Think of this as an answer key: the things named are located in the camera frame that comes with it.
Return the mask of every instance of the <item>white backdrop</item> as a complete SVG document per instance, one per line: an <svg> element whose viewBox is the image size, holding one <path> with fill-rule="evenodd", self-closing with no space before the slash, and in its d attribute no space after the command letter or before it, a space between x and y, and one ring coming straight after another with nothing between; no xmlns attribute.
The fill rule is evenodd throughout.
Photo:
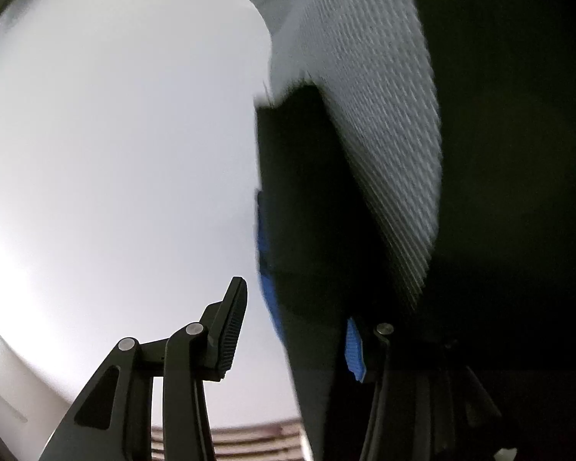
<svg viewBox="0 0 576 461"><path fill-rule="evenodd" d="M17 0L1 16L0 335L68 400L120 338L169 336L241 275L210 422L297 416L256 274L269 52L247 0Z"/></svg>

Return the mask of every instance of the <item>brown slatted surface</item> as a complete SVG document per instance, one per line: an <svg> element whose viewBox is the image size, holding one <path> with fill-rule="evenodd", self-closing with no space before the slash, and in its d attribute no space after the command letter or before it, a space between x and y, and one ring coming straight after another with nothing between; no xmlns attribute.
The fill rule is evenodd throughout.
<svg viewBox="0 0 576 461"><path fill-rule="evenodd" d="M215 429L211 432L217 461L302 461L301 423ZM164 459L162 429L152 428L152 460Z"/></svg>

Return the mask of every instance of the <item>black mechanical arm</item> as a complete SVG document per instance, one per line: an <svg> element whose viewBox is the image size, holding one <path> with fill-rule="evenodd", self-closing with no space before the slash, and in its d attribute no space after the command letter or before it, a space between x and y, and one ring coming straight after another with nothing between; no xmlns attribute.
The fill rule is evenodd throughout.
<svg viewBox="0 0 576 461"><path fill-rule="evenodd" d="M224 300L170 338L123 338L85 385L40 461L149 461L152 381L164 377L167 461L214 461L203 381L220 381L233 362L247 305L234 277Z"/></svg>

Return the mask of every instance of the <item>ribbed gray surface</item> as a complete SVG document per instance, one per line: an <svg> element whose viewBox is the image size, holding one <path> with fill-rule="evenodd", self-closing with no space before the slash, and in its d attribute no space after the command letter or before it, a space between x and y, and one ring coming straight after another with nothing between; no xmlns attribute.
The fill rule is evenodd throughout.
<svg viewBox="0 0 576 461"><path fill-rule="evenodd" d="M414 309L437 232L441 177L432 70L413 0L252 0L273 39L281 100L320 87Z"/></svg>

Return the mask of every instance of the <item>gray fabric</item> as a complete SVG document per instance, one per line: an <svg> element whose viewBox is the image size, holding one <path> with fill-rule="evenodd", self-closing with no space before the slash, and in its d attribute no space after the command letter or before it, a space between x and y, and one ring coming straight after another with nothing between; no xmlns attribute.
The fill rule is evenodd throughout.
<svg viewBox="0 0 576 461"><path fill-rule="evenodd" d="M429 55L413 0L252 0L271 32L280 101L311 82L416 307L437 233L441 153Z"/></svg>

